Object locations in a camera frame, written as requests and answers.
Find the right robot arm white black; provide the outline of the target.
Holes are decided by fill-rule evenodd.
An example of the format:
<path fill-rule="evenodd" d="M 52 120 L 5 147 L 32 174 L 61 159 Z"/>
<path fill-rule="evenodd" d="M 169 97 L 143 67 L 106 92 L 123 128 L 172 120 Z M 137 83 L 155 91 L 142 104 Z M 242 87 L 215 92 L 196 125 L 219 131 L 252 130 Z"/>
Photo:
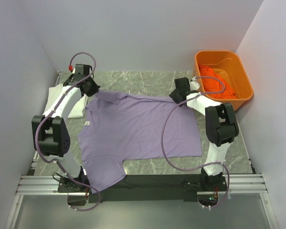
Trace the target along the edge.
<path fill-rule="evenodd" d="M 202 190 L 215 190 L 220 185 L 226 186 L 223 177 L 226 153 L 239 134 L 235 112 L 231 103 L 222 103 L 208 98 L 208 93 L 199 92 L 200 84 L 196 77 L 175 79 L 175 89 L 169 97 L 177 105 L 186 105 L 205 117 L 205 132 L 209 140 L 206 162 L 201 169 L 198 186 Z"/>

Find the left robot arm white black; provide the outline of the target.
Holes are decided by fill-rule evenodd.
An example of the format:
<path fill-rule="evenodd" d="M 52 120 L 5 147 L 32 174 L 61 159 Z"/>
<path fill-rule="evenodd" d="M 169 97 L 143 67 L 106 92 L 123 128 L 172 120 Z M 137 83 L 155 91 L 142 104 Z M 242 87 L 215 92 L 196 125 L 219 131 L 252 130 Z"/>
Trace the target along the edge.
<path fill-rule="evenodd" d="M 71 75 L 63 83 L 61 93 L 43 115 L 31 121 L 34 147 L 45 163 L 56 163 L 62 171 L 59 182 L 74 191 L 90 188 L 90 183 L 70 152 L 71 139 L 66 120 L 73 107 L 83 97 L 91 97 L 99 91 L 94 81 L 94 69 L 90 65 L 76 64 L 69 67 Z"/>

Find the purple t shirt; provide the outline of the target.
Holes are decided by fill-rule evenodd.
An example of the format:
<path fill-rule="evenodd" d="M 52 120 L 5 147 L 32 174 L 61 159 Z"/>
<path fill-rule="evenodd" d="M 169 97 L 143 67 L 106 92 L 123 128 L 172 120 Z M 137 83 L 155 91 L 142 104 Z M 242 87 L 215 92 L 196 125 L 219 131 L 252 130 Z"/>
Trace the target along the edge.
<path fill-rule="evenodd" d="M 193 110 L 169 97 L 100 90 L 86 106 L 86 120 L 78 141 L 94 191 L 125 177 L 124 160 L 202 155 Z"/>

